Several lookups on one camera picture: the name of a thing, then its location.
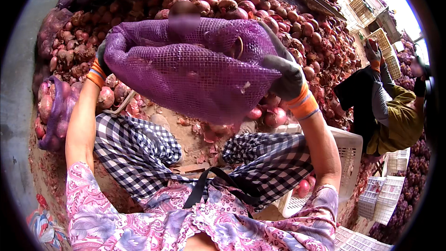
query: glove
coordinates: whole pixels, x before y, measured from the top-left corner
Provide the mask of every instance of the glove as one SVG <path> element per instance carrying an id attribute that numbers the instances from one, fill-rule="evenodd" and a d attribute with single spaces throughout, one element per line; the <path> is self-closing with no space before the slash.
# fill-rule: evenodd
<path id="1" fill-rule="evenodd" d="M 365 50 L 365 56 L 367 60 L 370 62 L 370 67 L 373 70 L 380 72 L 380 65 L 384 63 L 384 58 L 381 49 L 378 47 L 378 50 L 374 51 L 373 48 L 371 47 L 369 39 L 366 39 L 364 50 Z"/>
<path id="2" fill-rule="evenodd" d="M 96 58 L 93 61 L 93 65 L 90 68 L 86 78 L 94 82 L 100 89 L 103 87 L 105 83 L 105 79 L 111 75 L 111 71 L 108 68 L 107 64 L 104 61 L 104 52 L 106 46 L 107 36 L 105 36 L 104 41 L 99 45 L 98 50 L 96 51 Z"/>
<path id="3" fill-rule="evenodd" d="M 296 63 L 291 53 L 264 22 L 259 22 L 259 25 L 268 33 L 278 55 L 266 55 L 261 65 L 282 73 L 282 77 L 273 82 L 270 91 L 286 101 L 297 120 L 318 112 L 319 105 L 308 89 L 302 67 Z"/>

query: olive green shirt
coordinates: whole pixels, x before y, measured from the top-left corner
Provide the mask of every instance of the olive green shirt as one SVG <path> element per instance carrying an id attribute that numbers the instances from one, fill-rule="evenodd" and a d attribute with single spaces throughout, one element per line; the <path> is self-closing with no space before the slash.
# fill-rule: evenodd
<path id="1" fill-rule="evenodd" d="M 389 126 L 380 124 L 367 145 L 367 154 L 395 152 L 413 146 L 421 136 L 424 125 L 422 114 L 406 106 L 415 100 L 413 92 L 393 86 L 395 97 L 387 102 Z"/>

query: checkered pants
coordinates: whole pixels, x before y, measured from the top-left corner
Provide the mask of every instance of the checkered pants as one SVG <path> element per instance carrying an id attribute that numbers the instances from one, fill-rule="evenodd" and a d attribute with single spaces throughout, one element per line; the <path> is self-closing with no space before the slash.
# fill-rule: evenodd
<path id="1" fill-rule="evenodd" d="M 163 127 L 141 119 L 100 114 L 96 117 L 94 148 L 113 178 L 137 201 L 151 197 L 169 180 L 195 185 L 167 166 L 181 157 L 181 146 Z M 256 133 L 236 135 L 226 142 L 222 158 L 237 167 L 229 176 L 258 186 L 260 211 L 297 186 L 312 170 L 302 134 Z M 207 199 L 207 188 L 203 198 Z"/>

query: black pants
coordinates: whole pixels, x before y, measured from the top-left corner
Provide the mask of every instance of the black pants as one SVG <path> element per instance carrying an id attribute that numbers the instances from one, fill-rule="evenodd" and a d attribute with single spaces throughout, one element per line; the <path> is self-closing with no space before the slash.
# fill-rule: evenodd
<path id="1" fill-rule="evenodd" d="M 348 110 L 353 107 L 353 132 L 363 137 L 363 152 L 366 152 L 373 133 L 379 128 L 371 109 L 371 90 L 374 81 L 372 69 L 367 66 L 354 72 L 334 88 L 342 109 Z"/>

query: black strap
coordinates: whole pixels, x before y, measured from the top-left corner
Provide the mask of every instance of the black strap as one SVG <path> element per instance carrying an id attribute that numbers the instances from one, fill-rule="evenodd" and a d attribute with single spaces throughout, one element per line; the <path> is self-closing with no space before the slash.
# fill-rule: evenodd
<path id="1" fill-rule="evenodd" d="M 242 185 L 242 191 L 237 190 L 231 190 L 230 193 L 236 196 L 239 200 L 242 200 L 246 204 L 253 205 L 260 200 L 260 192 L 257 189 L 257 187 L 253 186 L 252 183 L 247 182 L 246 180 L 242 180 L 241 178 L 236 178 L 237 182 L 234 181 L 230 176 L 228 176 L 223 170 L 217 167 L 211 167 L 207 170 L 205 170 L 200 178 L 197 181 L 197 184 L 192 189 L 192 192 L 190 193 L 189 197 L 186 200 L 186 203 L 183 206 L 183 209 L 189 209 L 196 203 L 201 201 L 201 198 L 203 196 L 204 187 L 206 185 L 206 179 L 209 172 L 213 172 L 216 176 L 220 177 L 224 181 L 226 181 L 230 186 L 235 187 L 237 189 L 240 189 L 240 187 L 237 184 Z"/>

